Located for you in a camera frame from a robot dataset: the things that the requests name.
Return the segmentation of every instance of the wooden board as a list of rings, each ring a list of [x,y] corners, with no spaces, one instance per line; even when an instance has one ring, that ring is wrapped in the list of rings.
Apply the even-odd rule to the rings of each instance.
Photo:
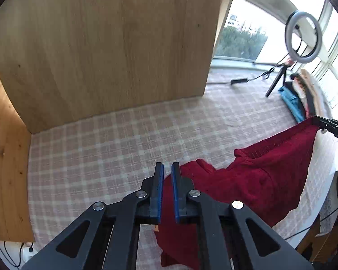
[[[0,82],[0,241],[34,241],[27,198],[30,139]]]
[[[6,0],[0,78],[32,133],[201,96],[221,0]]]

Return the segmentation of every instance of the white ring light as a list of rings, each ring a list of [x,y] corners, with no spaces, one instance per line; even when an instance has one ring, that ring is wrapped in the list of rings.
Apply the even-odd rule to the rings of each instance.
[[[302,18],[309,18],[310,20],[313,21],[317,36],[317,41],[313,50],[308,55],[305,55],[303,57],[298,55],[298,53],[296,52],[296,50],[293,49],[292,46],[292,34],[295,30],[298,21]],[[313,15],[303,11],[294,11],[289,16],[287,24],[285,25],[285,45],[287,47],[290,57],[294,61],[305,64],[312,62],[318,56],[320,49],[322,48],[322,43],[323,43],[322,30],[320,29],[320,25],[318,21],[313,17]]]

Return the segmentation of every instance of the blue garment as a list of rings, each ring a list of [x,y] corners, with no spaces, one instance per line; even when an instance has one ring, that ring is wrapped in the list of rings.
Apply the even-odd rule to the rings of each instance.
[[[305,114],[303,114],[303,111],[299,108],[300,99],[292,94],[290,90],[285,86],[279,88],[278,92],[280,93],[281,98],[283,99],[289,110],[292,112],[296,121],[298,123],[304,121]]]

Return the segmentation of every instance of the black tripod stand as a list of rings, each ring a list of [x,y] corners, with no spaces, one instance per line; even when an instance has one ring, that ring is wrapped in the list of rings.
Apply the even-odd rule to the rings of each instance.
[[[282,68],[280,69],[280,72],[278,73],[277,77],[275,77],[275,79],[274,79],[272,85],[269,87],[267,93],[265,94],[266,97],[269,97],[269,96],[270,96],[270,94],[272,93],[274,87],[275,87],[275,86],[277,85],[277,83],[279,82],[279,80],[280,80],[280,78],[282,77],[282,75],[284,75],[284,77],[283,77],[283,84],[284,84],[285,78],[286,78],[286,76],[287,76],[287,69],[288,69],[290,66],[289,66],[289,65],[286,65],[285,63],[283,63],[283,64],[281,65],[281,67],[282,67]]]

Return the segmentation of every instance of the silver screw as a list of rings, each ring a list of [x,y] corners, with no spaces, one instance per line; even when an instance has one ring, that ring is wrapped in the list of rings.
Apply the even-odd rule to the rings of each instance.
[[[96,202],[93,204],[93,209],[95,211],[100,211],[104,208],[104,203],[103,202]]]
[[[146,192],[143,190],[137,191],[135,193],[135,196],[137,196],[138,198],[144,198],[146,196]]]
[[[235,209],[242,209],[244,207],[244,204],[241,201],[234,201],[232,203],[232,206]]]
[[[200,191],[198,191],[198,190],[190,190],[189,194],[192,197],[199,197],[200,196]]]

